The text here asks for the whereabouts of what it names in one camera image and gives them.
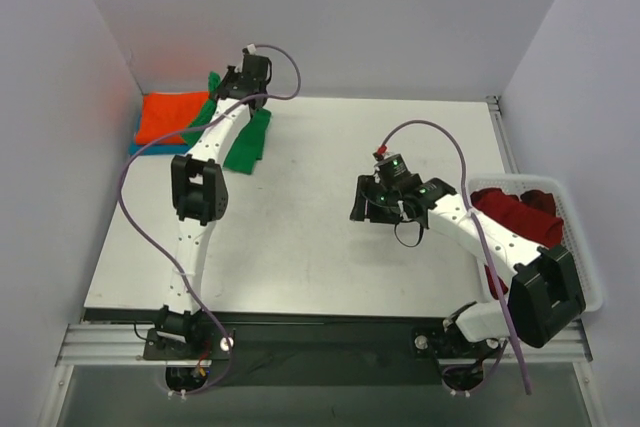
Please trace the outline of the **green t shirt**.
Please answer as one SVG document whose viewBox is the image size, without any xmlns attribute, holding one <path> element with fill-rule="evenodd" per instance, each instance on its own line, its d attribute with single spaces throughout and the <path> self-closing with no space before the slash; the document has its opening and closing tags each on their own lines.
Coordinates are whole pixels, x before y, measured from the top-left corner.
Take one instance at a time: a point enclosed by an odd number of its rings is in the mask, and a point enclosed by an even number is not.
<svg viewBox="0 0 640 427">
<path fill-rule="evenodd" d="M 188 128 L 199 127 L 212 121 L 220 106 L 220 100 L 213 100 L 212 95 L 221 90 L 227 83 L 226 79 L 211 71 L 208 76 L 208 97 L 199 112 L 187 125 Z M 227 150 L 223 166 L 233 172 L 250 175 L 256 163 L 263 158 L 267 137 L 267 129 L 272 113 L 266 108 L 260 108 L 250 115 L 250 119 L 232 140 Z"/>
</svg>

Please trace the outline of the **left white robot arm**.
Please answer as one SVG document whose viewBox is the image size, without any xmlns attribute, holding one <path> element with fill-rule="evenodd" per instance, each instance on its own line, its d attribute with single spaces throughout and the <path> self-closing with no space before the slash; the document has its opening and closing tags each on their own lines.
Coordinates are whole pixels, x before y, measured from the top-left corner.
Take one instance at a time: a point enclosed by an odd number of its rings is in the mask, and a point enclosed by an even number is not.
<svg viewBox="0 0 640 427">
<path fill-rule="evenodd" d="M 241 63 L 227 69 L 213 92 L 216 111 L 212 119 L 217 124 L 205 129 L 187 154 L 171 161 L 171 197 L 178 219 L 174 257 L 180 267 L 172 273 L 155 326 L 169 350 L 182 359 L 195 356 L 202 346 L 203 336 L 196 327 L 202 310 L 193 295 L 200 292 L 211 234 L 229 203 L 223 164 L 265 101 L 255 99 L 231 107 L 249 95 L 265 94 L 271 67 L 269 58 L 256 54 L 252 45 L 246 47 Z"/>
</svg>

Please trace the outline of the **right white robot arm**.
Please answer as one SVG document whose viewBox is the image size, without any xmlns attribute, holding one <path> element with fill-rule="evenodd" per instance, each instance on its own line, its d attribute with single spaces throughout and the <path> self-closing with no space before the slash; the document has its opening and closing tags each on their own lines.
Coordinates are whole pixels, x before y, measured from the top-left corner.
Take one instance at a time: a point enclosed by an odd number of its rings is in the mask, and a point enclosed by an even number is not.
<svg viewBox="0 0 640 427">
<path fill-rule="evenodd" d="M 350 218 L 391 226 L 415 222 L 422 231 L 453 240 L 510 283 L 505 301 L 470 303 L 444 320 L 444 346 L 455 355 L 487 339 L 511 336 L 541 348 L 586 310 L 568 249 L 547 248 L 468 209 L 454 187 L 439 178 L 422 180 L 399 154 L 358 177 Z"/>
</svg>

